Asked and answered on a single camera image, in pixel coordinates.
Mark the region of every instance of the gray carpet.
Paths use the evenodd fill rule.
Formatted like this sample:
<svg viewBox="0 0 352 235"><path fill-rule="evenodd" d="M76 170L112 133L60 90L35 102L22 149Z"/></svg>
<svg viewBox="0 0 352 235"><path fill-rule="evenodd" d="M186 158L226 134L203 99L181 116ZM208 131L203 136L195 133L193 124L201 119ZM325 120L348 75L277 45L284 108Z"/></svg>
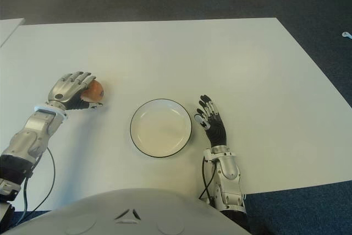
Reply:
<svg viewBox="0 0 352 235"><path fill-rule="evenodd" d="M277 17L352 106L352 0L0 0L27 24ZM253 233L348 234L352 182L247 197Z"/></svg>

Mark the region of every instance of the white table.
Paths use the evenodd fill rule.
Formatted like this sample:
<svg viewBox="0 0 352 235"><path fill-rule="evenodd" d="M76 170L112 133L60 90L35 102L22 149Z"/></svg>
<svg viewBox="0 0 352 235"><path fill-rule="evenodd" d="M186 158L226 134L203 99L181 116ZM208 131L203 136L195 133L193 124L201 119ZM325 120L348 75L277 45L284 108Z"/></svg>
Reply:
<svg viewBox="0 0 352 235"><path fill-rule="evenodd" d="M24 19L0 19L0 47L23 22Z"/></svg>
<svg viewBox="0 0 352 235"><path fill-rule="evenodd" d="M41 210L112 189L154 187L196 197L202 152L156 159L132 144L129 124L148 100L195 113L200 94L218 105L247 193L352 179L352 110L275 18L20 26L1 52L1 148L64 73L92 71L105 106L71 111L49 146L57 181ZM29 181L29 209L52 180L48 154ZM22 210L21 195L14 205Z"/></svg>

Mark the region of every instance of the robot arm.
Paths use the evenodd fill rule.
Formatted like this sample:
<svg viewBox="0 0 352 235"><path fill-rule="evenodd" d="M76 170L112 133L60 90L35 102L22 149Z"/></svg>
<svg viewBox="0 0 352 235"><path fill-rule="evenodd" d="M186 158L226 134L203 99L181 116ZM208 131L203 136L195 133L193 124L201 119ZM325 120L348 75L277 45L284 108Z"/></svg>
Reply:
<svg viewBox="0 0 352 235"><path fill-rule="evenodd" d="M224 124L217 107L208 96L201 96L199 104L204 111L198 108L194 118L204 128L211 144L211 148L204 151L204 159L216 165L214 207L248 230L240 188L240 170L234 159L235 153L227 147Z"/></svg>
<svg viewBox="0 0 352 235"><path fill-rule="evenodd" d="M24 179L31 177L32 170L48 147L50 137L67 119L65 111L102 106L101 103L81 99L81 94L94 79L91 73L83 72L61 77L50 91L48 102L36 106L24 128L12 137L0 156L0 202L3 205L8 207L6 201L13 201Z"/></svg>

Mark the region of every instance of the white plate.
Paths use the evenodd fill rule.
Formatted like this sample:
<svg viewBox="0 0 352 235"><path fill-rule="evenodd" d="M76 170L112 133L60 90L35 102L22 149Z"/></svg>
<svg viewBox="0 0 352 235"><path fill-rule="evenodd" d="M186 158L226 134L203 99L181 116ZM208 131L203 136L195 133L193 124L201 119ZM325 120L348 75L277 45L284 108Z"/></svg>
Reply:
<svg viewBox="0 0 352 235"><path fill-rule="evenodd" d="M191 131L191 118L185 108L169 99L155 99L142 105L130 126L134 145L152 157L167 157L180 151Z"/></svg>

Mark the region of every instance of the black wire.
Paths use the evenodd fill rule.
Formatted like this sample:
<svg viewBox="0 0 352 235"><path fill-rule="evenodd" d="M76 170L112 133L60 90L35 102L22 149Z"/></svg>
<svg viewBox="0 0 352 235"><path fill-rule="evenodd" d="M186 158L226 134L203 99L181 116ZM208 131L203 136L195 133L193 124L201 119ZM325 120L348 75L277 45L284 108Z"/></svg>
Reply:
<svg viewBox="0 0 352 235"><path fill-rule="evenodd" d="M49 195L51 194L51 191L53 190L53 187L54 187L54 184L55 184L55 178L56 178L55 160L54 160L54 156L53 156L53 154L51 153L50 149L49 149L49 148L47 148L47 149L48 149L48 152L49 152L49 154L50 154L51 160L53 161L53 169L54 169L53 183L51 184L49 193L46 195L46 197L40 202L39 205L37 205L37 207L36 207L35 209L33 209L29 214L27 214L27 215L22 219L22 221L24 221L24 220L27 219L30 215L32 215L32 214L45 202L45 200L49 197Z"/></svg>
<svg viewBox="0 0 352 235"><path fill-rule="evenodd" d="M34 168L38 165L40 159L42 159L42 154L38 157L38 160L34 163L34 165L31 168L31 172L33 172ZM24 215L27 213L27 208L28 208L28 200L27 200L27 185L28 185L28 180L29 177L26 177L26 180L24 181L24 186L23 186L23 200L24 200L24 210L21 215L21 217L17 220L16 223L12 224L10 227L15 227L17 226L22 220Z"/></svg>
<svg viewBox="0 0 352 235"><path fill-rule="evenodd" d="M28 184L28 179L29 177L26 177L26 180L24 181L24 186L23 186L23 200L24 200L24 210L22 212L21 217L17 220L17 222L14 224L17 226L21 220L23 219L24 215L27 213L27 208L28 208L28 201L27 201L27 184Z"/></svg>
<svg viewBox="0 0 352 235"><path fill-rule="evenodd" d="M205 181L205 175L204 175L204 163L205 163L205 157L203 157L203 162L202 162L202 176L203 176L203 183L204 183L204 187L205 187L205 191L207 193L207 196L208 196L208 199L209 199L209 204L211 206L213 206L213 202L210 198L210 193L209 193L209 190L208 190L208 186L207 186L207 183Z"/></svg>
<svg viewBox="0 0 352 235"><path fill-rule="evenodd" d="M214 171L213 171L213 175L211 176L211 178L210 178L210 181L208 182L208 184L207 184L207 188L209 187L209 185L211 184L211 182L213 181L213 179L214 179L214 176L215 176L215 172L216 172L216 163L215 162L213 162L213 165L214 165ZM203 192L200 194L200 196L198 197L198 199L201 199L202 198L202 196L204 195L204 193L205 193L205 188L204 188L204 190L203 190Z"/></svg>

